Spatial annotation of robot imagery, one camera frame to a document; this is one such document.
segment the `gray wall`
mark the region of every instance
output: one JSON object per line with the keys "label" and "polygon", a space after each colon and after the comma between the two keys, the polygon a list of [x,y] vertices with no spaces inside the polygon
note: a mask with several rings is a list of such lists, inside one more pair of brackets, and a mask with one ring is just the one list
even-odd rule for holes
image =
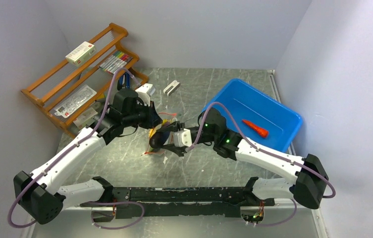
{"label": "gray wall", "polygon": [[373,0],[314,0],[276,79],[305,120],[297,151],[337,188],[322,202],[330,237],[373,237]]}
{"label": "gray wall", "polygon": [[273,69],[311,0],[47,0],[71,49],[110,22],[152,67]]}
{"label": "gray wall", "polygon": [[[43,0],[0,0],[0,238],[21,233],[6,222],[14,175],[44,163],[58,143],[59,131],[20,89],[67,53],[64,35]],[[18,208],[14,221],[22,224],[26,217]]]}

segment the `orange carrot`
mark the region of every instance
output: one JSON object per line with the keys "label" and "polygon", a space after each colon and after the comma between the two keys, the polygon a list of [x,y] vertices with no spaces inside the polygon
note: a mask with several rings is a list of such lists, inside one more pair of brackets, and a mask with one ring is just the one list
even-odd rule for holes
{"label": "orange carrot", "polygon": [[260,135],[262,138],[266,138],[269,134],[269,132],[266,129],[263,129],[262,127],[259,127],[252,122],[248,120],[242,120],[244,124],[246,124],[248,127],[252,128],[258,135]]}

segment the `metal table surface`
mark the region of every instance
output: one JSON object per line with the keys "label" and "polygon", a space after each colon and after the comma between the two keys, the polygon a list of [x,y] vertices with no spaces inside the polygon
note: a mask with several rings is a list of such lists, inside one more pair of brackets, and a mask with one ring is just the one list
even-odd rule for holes
{"label": "metal table surface", "polygon": [[[157,111],[178,113],[177,118],[185,122],[186,126],[197,125],[197,116],[204,105],[232,78],[241,78],[275,98],[273,85],[265,70],[144,68],[141,71],[150,77],[150,83],[157,89],[152,96],[158,106]],[[161,91],[174,79],[178,80],[181,86],[168,97]],[[64,135],[58,150],[70,141],[71,139]],[[197,146],[184,158],[179,158],[169,151],[164,155],[143,155],[147,142],[148,131],[140,128],[136,134],[113,140],[78,168],[65,184],[102,176],[113,186],[126,187],[244,186],[250,177],[277,177],[256,165],[222,158],[211,147],[204,145]],[[286,200],[267,209],[269,211],[267,210],[264,223],[272,224],[288,217],[293,206]],[[107,231],[91,226],[89,210],[75,208],[61,212],[48,224],[36,225],[27,232],[31,234],[27,237],[326,237],[323,221],[319,217],[319,210],[299,206],[293,219],[277,227],[255,229],[238,222],[240,218],[224,216],[178,216],[145,217],[130,228]],[[116,219],[101,225],[122,226],[135,219]]]}
{"label": "metal table surface", "polygon": [[[266,70],[143,68],[156,87],[152,96],[157,112],[177,113],[187,127],[196,126],[204,105],[231,79],[241,78],[274,97]],[[172,95],[162,90],[177,80],[181,86]],[[133,132],[125,129],[124,134]],[[70,142],[63,136],[61,150]],[[250,177],[272,178],[276,175],[256,165],[224,159],[205,145],[178,157],[170,151],[163,155],[143,155],[148,145],[148,130],[114,139],[68,178],[65,185],[101,176],[113,186],[244,186]]]}

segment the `wooden shelf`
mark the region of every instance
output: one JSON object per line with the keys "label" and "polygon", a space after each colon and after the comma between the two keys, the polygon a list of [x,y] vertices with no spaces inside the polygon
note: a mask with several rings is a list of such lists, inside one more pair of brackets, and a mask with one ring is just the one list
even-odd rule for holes
{"label": "wooden shelf", "polygon": [[[102,32],[100,32],[98,35],[93,37],[91,40],[89,40],[89,43],[94,44],[97,40],[105,36],[107,33],[111,33],[113,35],[113,40],[111,40],[106,46],[104,46],[101,50],[99,50],[95,55],[93,55],[88,61],[86,61],[83,65],[81,65],[79,68],[74,70],[72,73],[70,73],[66,78],[64,78],[58,85],[56,85],[54,88],[52,88],[50,91],[48,91],[45,95],[42,97],[36,97],[32,92],[38,88],[40,85],[45,83],[49,78],[51,78],[55,73],[60,71],[64,66],[67,65],[68,61],[64,59],[62,62],[60,62],[57,66],[52,68],[48,73],[46,73],[44,76],[39,78],[36,82],[31,84],[29,87],[22,89],[21,92],[58,128],[62,129],[65,133],[69,134],[72,137],[75,137],[75,134],[71,133],[69,130],[69,127],[72,125],[74,120],[77,119],[77,117],[82,114],[100,95],[102,95],[110,86],[110,80],[100,89],[97,91],[96,95],[92,97],[90,100],[88,100],[86,103],[84,103],[78,110],[76,110],[74,113],[72,113],[65,121],[61,121],[56,115],[50,113],[50,111],[55,108],[60,102],[62,102],[64,99],[66,99],[71,93],[74,92],[79,86],[81,86],[90,76],[92,76],[97,70],[99,69],[99,66],[107,59],[107,57],[111,56],[116,51],[122,51],[125,54],[132,57],[131,61],[125,66],[126,69],[128,69],[137,79],[141,80],[141,84],[148,82],[148,77],[135,69],[132,68],[132,66],[140,59],[138,55],[133,53],[132,51],[127,50],[122,46],[120,43],[120,40],[122,40],[124,37],[128,36],[128,31],[118,26],[114,23],[109,24],[109,26],[104,29]],[[96,62],[100,57],[106,54],[111,50],[109,54],[106,55],[100,62],[98,62],[96,65],[94,65],[87,73],[83,74],[82,77],[80,77],[78,80],[73,82],[77,77],[85,70],[87,70],[94,62]],[[118,79],[120,76],[123,75],[124,72],[119,72],[119,74],[116,76]],[[71,86],[69,86],[66,90],[64,90],[64,87],[69,85],[71,82]],[[55,95],[57,97],[52,101],[49,102]]]}

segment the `small cardboard box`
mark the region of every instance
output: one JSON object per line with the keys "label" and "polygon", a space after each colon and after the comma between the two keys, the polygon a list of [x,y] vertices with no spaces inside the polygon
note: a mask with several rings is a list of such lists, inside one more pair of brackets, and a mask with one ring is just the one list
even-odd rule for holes
{"label": "small cardboard box", "polygon": [[93,44],[85,41],[75,48],[75,50],[69,53],[65,58],[68,62],[78,67],[86,62],[94,52],[96,52],[96,47]]}

